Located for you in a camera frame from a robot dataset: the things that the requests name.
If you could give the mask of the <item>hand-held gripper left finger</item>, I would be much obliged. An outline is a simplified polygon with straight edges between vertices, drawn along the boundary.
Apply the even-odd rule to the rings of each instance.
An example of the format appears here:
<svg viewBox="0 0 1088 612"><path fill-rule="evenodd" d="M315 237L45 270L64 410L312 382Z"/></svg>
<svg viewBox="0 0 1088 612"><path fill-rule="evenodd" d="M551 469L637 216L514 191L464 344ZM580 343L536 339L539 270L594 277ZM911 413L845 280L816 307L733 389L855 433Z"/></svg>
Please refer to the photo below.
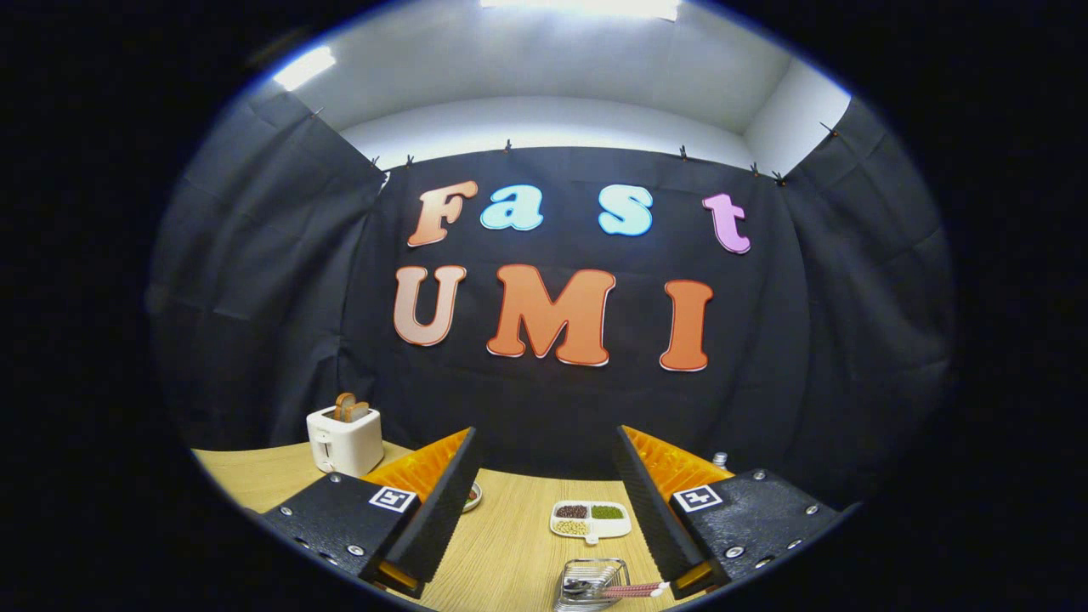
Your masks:
<svg viewBox="0 0 1088 612"><path fill-rule="evenodd" d="M259 516L304 554L418 599L438 572L481 464L469 427L361 478L329 473Z"/></svg>

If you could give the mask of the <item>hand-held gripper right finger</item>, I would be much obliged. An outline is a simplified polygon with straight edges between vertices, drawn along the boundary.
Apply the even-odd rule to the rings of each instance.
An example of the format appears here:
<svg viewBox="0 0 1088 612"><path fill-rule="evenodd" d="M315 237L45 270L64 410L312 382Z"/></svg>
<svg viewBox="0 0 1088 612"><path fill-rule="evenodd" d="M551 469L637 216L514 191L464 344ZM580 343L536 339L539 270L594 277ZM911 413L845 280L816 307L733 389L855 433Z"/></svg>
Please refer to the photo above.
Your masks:
<svg viewBox="0 0 1088 612"><path fill-rule="evenodd" d="M766 468L732 473L621 425L611 457L677 600L734 589L830 535L842 512Z"/></svg>

